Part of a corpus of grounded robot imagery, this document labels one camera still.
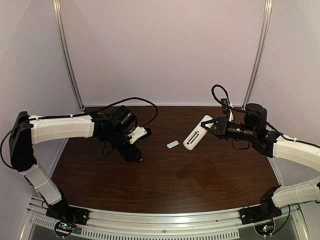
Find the white battery cover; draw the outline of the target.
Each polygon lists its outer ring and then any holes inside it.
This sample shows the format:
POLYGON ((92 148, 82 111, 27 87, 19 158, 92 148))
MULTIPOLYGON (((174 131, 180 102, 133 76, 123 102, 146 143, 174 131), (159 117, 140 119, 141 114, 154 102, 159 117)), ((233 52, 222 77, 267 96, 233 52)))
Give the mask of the white battery cover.
POLYGON ((166 145, 166 147, 167 147, 168 149, 173 149, 173 148, 177 147, 179 144, 180 144, 180 143, 179 143, 178 140, 174 140, 174 141, 168 143, 168 144, 166 145))

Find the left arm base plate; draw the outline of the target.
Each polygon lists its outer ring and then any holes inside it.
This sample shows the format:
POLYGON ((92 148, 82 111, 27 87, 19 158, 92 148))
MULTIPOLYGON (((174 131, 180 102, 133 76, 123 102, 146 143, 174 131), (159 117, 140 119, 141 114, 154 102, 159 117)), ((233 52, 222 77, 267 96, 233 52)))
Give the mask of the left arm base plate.
POLYGON ((63 204, 49 205, 45 215, 56 220, 65 221, 74 225, 86 225, 89 210, 63 204))

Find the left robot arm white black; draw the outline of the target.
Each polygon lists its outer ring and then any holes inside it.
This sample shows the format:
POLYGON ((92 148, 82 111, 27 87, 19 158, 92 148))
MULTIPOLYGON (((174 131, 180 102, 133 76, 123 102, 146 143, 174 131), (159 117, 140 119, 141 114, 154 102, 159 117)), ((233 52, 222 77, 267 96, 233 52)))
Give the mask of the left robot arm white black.
POLYGON ((9 139, 9 168, 18 171, 44 198, 57 218, 66 218, 72 210, 62 191, 37 162, 33 146, 60 139, 97 138, 110 144, 128 163, 140 162, 142 152, 135 142, 150 134, 150 129, 138 126, 137 117, 125 106, 113 113, 79 113, 76 115, 30 116, 18 114, 9 139))

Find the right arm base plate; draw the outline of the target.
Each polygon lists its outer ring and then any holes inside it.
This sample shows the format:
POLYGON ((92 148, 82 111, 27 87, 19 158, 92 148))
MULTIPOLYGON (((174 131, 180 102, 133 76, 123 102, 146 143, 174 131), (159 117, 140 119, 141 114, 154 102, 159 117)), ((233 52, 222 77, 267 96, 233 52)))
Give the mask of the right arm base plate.
POLYGON ((239 211, 239 216, 242 225, 258 223, 262 221, 272 220, 275 217, 282 215, 280 208, 273 208, 272 210, 263 210, 263 207, 259 204, 256 206, 244 206, 239 211))

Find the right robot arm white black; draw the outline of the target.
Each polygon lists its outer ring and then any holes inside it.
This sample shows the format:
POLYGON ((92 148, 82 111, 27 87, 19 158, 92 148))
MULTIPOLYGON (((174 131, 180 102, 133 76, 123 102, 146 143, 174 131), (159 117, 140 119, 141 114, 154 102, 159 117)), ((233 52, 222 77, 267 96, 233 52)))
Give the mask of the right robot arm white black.
MULTIPOLYGON (((284 159, 320 169, 320 147, 313 143, 285 136, 277 130, 267 130, 267 109, 257 103, 245 106, 243 123, 230 120, 230 114, 210 120, 203 120, 200 126, 223 140, 239 140, 251 143, 253 149, 269 158, 284 159)), ((320 178, 303 181, 289 186, 276 186, 260 199, 262 212, 271 214, 286 205, 319 201, 320 178)))

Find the white remote control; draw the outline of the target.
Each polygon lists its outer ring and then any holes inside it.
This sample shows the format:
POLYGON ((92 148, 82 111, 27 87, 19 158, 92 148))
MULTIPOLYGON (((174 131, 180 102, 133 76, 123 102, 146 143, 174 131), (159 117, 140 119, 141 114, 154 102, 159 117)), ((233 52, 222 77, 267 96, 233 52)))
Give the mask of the white remote control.
POLYGON ((211 121, 213 118, 209 115, 205 115, 199 123, 196 125, 196 127, 190 132, 190 134, 185 138, 183 141, 183 146, 189 150, 192 151, 197 144, 202 140, 202 138, 207 134, 207 130, 201 126, 202 122, 211 121))

